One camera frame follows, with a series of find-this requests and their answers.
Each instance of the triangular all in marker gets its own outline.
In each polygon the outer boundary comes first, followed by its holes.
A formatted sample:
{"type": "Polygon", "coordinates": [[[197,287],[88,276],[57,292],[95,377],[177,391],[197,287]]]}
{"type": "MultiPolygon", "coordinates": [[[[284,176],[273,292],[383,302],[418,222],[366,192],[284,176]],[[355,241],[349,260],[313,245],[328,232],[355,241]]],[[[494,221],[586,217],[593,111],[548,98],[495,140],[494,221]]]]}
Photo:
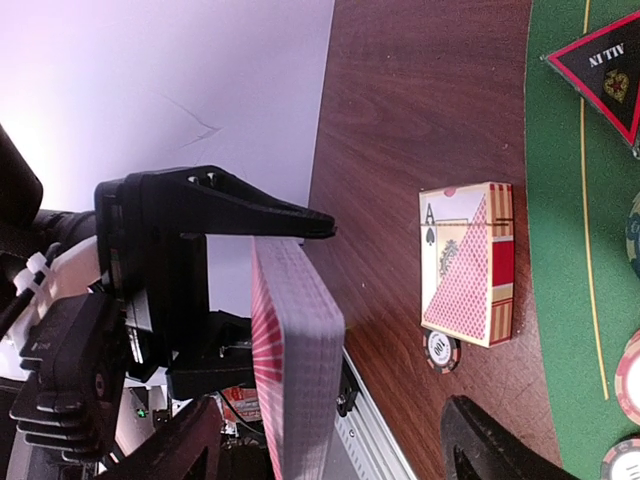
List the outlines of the triangular all in marker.
{"type": "Polygon", "coordinates": [[[602,112],[638,155],[640,12],[547,57],[602,112]]]}

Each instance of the wire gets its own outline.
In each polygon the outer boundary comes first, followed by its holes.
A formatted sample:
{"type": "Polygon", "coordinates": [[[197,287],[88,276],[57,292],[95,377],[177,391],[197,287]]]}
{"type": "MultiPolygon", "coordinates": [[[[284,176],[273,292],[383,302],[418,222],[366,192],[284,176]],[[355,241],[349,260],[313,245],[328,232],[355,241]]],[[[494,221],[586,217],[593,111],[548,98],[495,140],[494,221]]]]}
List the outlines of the wire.
{"type": "MultiPolygon", "coordinates": [[[[47,252],[45,253],[45,265],[47,268],[51,267],[53,260],[56,258],[58,251],[60,250],[60,243],[52,243],[49,245],[47,252]]],[[[33,277],[33,283],[40,285],[44,281],[44,273],[38,272],[33,277]]],[[[33,299],[34,292],[29,288],[25,288],[20,295],[13,299],[9,306],[0,313],[0,340],[4,338],[9,329],[16,322],[18,317],[22,314],[25,308],[29,306],[31,299],[33,299]]]]}
{"type": "Polygon", "coordinates": [[[255,428],[250,426],[245,421],[245,419],[242,418],[242,416],[240,416],[240,414],[237,412],[237,410],[235,408],[233,408],[233,405],[231,405],[231,402],[227,399],[227,397],[224,395],[224,393],[222,393],[220,390],[218,390],[217,393],[218,393],[218,395],[220,395],[220,398],[222,398],[224,403],[227,404],[227,407],[229,407],[229,410],[231,410],[231,413],[233,413],[235,415],[235,417],[238,419],[238,421],[242,424],[243,427],[245,427],[247,430],[251,430],[253,433],[257,433],[258,435],[262,435],[263,437],[265,436],[264,432],[261,432],[260,430],[256,430],[255,428]]]}

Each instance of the red and white box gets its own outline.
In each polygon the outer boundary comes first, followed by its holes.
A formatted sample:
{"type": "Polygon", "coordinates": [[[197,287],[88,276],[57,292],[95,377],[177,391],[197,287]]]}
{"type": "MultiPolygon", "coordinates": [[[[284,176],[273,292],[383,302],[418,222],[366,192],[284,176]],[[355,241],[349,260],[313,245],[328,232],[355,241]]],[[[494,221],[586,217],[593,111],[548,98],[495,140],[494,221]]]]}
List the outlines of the red and white box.
{"type": "Polygon", "coordinates": [[[420,193],[422,326],[483,347],[511,338],[511,185],[420,193]]]}

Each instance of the green felt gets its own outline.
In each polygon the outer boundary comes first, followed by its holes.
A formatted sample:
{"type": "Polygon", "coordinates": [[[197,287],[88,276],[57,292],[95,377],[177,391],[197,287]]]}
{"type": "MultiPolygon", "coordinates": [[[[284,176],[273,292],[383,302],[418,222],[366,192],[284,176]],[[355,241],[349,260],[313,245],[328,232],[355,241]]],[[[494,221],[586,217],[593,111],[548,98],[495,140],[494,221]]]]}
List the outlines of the green felt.
{"type": "MultiPolygon", "coordinates": [[[[589,32],[640,8],[592,0],[589,32]]],[[[610,400],[604,400],[589,295],[580,169],[580,96],[546,62],[582,36],[585,0],[534,0],[526,79],[527,192],[540,341],[565,468],[600,478],[607,450],[640,427],[624,415],[615,372],[640,329],[640,279],[629,266],[625,222],[640,191],[640,162],[591,105],[586,112],[596,305],[610,400]]]]}

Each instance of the brown wooden surface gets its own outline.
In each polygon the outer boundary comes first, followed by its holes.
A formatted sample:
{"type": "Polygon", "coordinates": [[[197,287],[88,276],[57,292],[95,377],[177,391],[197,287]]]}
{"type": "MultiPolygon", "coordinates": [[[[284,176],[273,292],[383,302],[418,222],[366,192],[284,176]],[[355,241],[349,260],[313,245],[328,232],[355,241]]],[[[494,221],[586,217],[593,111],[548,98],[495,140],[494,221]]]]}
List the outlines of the brown wooden surface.
{"type": "Polygon", "coordinates": [[[560,462],[531,286],[525,195],[525,48],[530,2],[337,0],[311,206],[335,239],[306,250],[342,308],[347,349],[421,479],[444,478],[439,419],[465,394],[560,462]],[[429,368],[420,324],[418,193],[514,185],[515,338],[462,345],[429,368]]]}

